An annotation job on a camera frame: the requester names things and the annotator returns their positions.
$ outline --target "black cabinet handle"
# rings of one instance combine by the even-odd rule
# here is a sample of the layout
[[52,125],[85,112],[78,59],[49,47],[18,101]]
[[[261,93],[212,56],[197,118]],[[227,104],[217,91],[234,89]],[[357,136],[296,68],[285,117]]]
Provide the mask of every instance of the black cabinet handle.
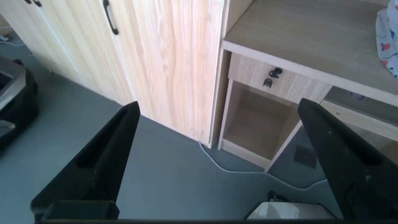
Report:
[[107,7],[109,6],[109,1],[108,0],[104,0],[103,4],[104,4],[104,10],[105,10],[105,13],[106,13],[106,17],[108,18],[109,25],[111,26],[111,30],[112,30],[114,35],[118,35],[119,31],[117,29],[113,28],[111,19],[109,18],[109,13],[108,13],[108,10],[107,10]]
[[279,74],[281,74],[283,70],[281,68],[275,68],[274,70],[270,71],[268,75],[272,78],[279,78]]
[[264,80],[264,83],[263,83],[262,85],[271,88],[271,86],[272,86],[272,79],[266,78],[266,79]]
[[42,3],[40,3],[39,1],[33,0],[33,2],[36,4],[36,6],[42,7]]

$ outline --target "gray floor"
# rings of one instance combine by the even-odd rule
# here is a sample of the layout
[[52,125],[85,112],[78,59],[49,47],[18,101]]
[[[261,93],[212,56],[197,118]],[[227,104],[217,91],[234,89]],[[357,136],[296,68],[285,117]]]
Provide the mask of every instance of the gray floor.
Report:
[[[32,223],[30,201],[121,106],[49,74],[25,47],[0,45],[0,56],[21,58],[39,83],[39,116],[0,155],[0,222]],[[311,148],[304,130],[293,142]],[[226,169],[262,170],[226,151],[206,150]],[[291,144],[270,173],[296,187],[325,178],[319,163],[312,169],[293,162],[294,152]],[[236,219],[266,201],[271,189],[341,217],[327,182],[297,190],[262,174],[225,173],[197,142],[141,117],[117,205],[120,218]]]

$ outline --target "desk surface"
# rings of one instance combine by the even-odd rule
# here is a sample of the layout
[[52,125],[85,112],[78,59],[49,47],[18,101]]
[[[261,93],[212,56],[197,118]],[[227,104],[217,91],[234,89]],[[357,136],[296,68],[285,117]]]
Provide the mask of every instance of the desk surface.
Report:
[[257,0],[223,47],[398,106],[398,79],[377,56],[382,8],[361,1]]

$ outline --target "white object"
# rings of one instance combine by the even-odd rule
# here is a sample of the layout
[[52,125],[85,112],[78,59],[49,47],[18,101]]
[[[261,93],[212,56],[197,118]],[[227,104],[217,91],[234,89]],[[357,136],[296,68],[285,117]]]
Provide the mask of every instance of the white object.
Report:
[[3,36],[3,35],[0,35],[0,40],[1,40],[1,41],[8,41],[9,38],[8,38],[8,37],[5,37],[5,36]]
[[398,78],[398,1],[391,0],[387,9],[377,13],[376,43],[379,58]]
[[248,217],[254,219],[335,219],[321,205],[290,202],[262,202]]

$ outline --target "wood grain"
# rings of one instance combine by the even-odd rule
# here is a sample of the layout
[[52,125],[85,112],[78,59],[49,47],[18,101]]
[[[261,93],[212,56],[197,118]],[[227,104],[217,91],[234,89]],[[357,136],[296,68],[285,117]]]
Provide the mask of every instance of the wood grain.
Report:
[[268,163],[268,166],[265,168],[264,172],[268,172],[269,169],[272,167],[272,165],[274,165],[274,163],[276,162],[276,160],[279,158],[279,156],[282,154],[282,152],[286,149],[287,145],[290,143],[290,141],[293,139],[293,137],[296,135],[297,131],[299,131],[299,129],[301,128],[301,126],[303,125],[303,123],[301,122],[301,120],[294,126],[293,130],[291,130],[290,134],[287,136],[287,138],[285,139],[284,143],[282,144],[282,146],[280,148],[277,149],[274,157],[272,158],[271,162]]
[[110,2],[142,114],[208,144],[223,3]]
[[288,70],[284,70],[279,78],[273,78],[271,88],[263,86],[274,69],[275,66],[268,63],[233,53],[229,78],[294,103],[299,103],[302,98],[319,103],[331,88],[329,84]]
[[85,85],[38,7],[25,1],[3,0],[0,12],[44,67]]
[[276,102],[278,102],[278,103],[282,103],[283,105],[286,105],[286,106],[289,106],[289,107],[290,107],[290,106],[296,106],[296,107],[297,107],[297,104],[296,104],[296,103],[293,103],[293,102],[291,102],[291,101],[289,101],[289,100],[285,100],[285,99],[283,99],[283,98],[281,98],[281,97],[275,96],[275,95],[273,95],[273,94],[270,94],[270,93],[268,93],[268,92],[259,90],[259,89],[257,89],[257,88],[251,87],[251,86],[246,86],[246,87],[247,87],[248,91],[250,91],[250,92],[252,92],[252,93],[255,93],[255,94],[257,94],[257,95],[263,96],[263,97],[265,97],[265,98],[268,98],[268,99],[270,99],[270,100],[276,101]]
[[87,87],[122,105],[134,101],[102,1],[40,2],[42,12]]
[[269,159],[266,159],[256,153],[253,153],[227,139],[222,139],[221,147],[224,150],[234,154],[235,156],[239,156],[240,158],[245,159],[259,167],[262,167],[264,169],[269,167],[270,163]]
[[244,98],[239,101],[236,111],[230,114],[228,110],[227,119],[230,116],[231,121],[229,128],[224,130],[223,139],[272,160],[291,107],[244,91]]
[[299,123],[300,116],[297,113],[297,108],[298,108],[298,105],[292,105],[290,107],[290,112],[289,112],[289,115],[288,115],[288,117],[286,119],[286,123],[284,125],[284,128],[280,132],[279,141],[278,141],[278,144],[277,144],[277,147],[276,147],[277,150],[275,150],[275,154],[272,156],[272,158],[274,158],[274,156],[276,156],[276,154],[278,153],[279,149],[286,142],[286,139],[292,134],[292,131],[294,130],[294,127],[296,127],[296,125]]
[[361,1],[255,1],[223,47],[398,106],[398,79],[376,50],[382,8]]
[[236,21],[241,18],[243,13],[248,9],[248,7],[253,3],[253,0],[229,0],[228,17],[226,20],[226,30],[227,34],[231,28],[235,25]]
[[231,124],[234,122],[234,117],[236,114],[236,110],[241,103],[241,99],[245,96],[243,85],[234,82],[232,79],[228,82],[228,90],[226,93],[226,101],[225,101],[225,108],[224,108],[224,118],[221,124],[221,131],[220,131],[220,140],[218,141],[218,150],[221,149],[221,143],[223,142],[224,133],[226,130],[229,129]]
[[[221,39],[224,39],[226,33],[235,25],[235,22],[242,16],[245,10],[250,6],[253,0],[226,0],[223,10],[223,22],[221,28]],[[222,47],[218,53],[218,65],[216,74],[216,83],[213,97],[213,112],[211,115],[210,125],[210,142],[208,147],[211,148],[220,136],[221,123],[223,120],[224,103],[226,99],[226,89],[228,86],[228,70],[231,61],[231,52],[224,50]]]

